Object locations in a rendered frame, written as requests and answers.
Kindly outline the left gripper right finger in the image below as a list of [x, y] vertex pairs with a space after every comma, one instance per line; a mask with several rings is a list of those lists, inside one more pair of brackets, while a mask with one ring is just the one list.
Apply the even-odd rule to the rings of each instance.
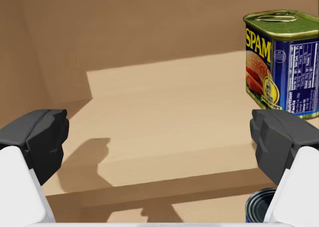
[[253, 110], [260, 170], [277, 186], [265, 223], [319, 223], [319, 129], [283, 110]]

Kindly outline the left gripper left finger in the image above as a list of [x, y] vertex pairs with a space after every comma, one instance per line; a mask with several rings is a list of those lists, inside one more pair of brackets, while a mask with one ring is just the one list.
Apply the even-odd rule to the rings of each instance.
[[31, 111], [0, 129], [0, 223], [53, 223], [42, 185], [61, 167], [65, 109]]

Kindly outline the blue flat can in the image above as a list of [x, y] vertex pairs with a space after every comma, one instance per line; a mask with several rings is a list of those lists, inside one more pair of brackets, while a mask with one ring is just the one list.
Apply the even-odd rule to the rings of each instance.
[[254, 192], [246, 201], [245, 217], [247, 223], [262, 223], [270, 206], [276, 188], [264, 188]]

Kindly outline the green and blue rectangular can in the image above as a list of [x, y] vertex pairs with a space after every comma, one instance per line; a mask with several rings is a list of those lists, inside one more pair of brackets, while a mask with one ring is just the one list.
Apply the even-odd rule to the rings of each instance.
[[263, 109], [319, 116], [319, 17], [282, 9], [243, 20], [247, 93]]

